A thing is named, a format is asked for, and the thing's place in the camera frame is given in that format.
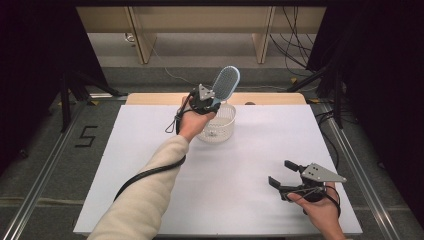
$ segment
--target white tabletop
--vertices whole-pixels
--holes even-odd
[[[314,162],[336,172],[310,107],[235,107],[235,128],[230,139],[220,144],[192,141],[159,235],[318,234],[302,209],[282,201],[278,191],[268,184],[268,176],[283,185],[301,183],[299,173],[285,168],[284,160],[303,166]],[[173,135],[165,129],[177,108],[121,107],[74,232],[90,233],[122,184]],[[343,185],[336,187],[341,197],[343,231],[362,233]]]

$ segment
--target transparent bowl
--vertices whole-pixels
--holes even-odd
[[[221,104],[215,118],[206,124],[197,138],[208,143],[220,143],[228,140],[234,131],[235,117],[234,106],[227,103]]]

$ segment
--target beige sleeve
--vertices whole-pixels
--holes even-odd
[[[182,136],[165,141],[140,172],[169,165],[187,154],[189,143]],[[180,168],[156,173],[131,184],[97,223],[88,239],[152,239],[168,208]]]

